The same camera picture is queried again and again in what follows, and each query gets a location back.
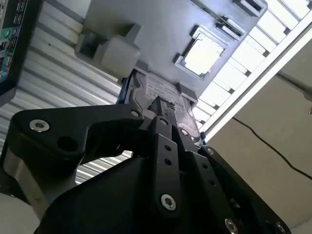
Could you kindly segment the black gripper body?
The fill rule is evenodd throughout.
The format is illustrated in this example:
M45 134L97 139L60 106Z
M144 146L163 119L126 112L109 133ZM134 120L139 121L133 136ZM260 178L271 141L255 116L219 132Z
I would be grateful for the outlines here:
M38 234L217 234L193 173L169 157L128 159L58 197Z

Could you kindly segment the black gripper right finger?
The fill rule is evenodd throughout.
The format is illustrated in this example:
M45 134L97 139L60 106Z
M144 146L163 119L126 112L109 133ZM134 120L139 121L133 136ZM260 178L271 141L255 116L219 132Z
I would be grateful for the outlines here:
M173 124L180 169L186 172L187 198L197 231L213 234L289 234L289 227L218 154L196 147L178 127L175 105L163 102L162 113Z

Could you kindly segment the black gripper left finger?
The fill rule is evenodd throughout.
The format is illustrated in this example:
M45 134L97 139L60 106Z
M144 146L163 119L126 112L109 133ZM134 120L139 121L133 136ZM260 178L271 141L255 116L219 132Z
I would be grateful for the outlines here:
M173 124L156 98L131 104L28 110L11 120L3 168L38 217L65 192L132 158L178 161Z

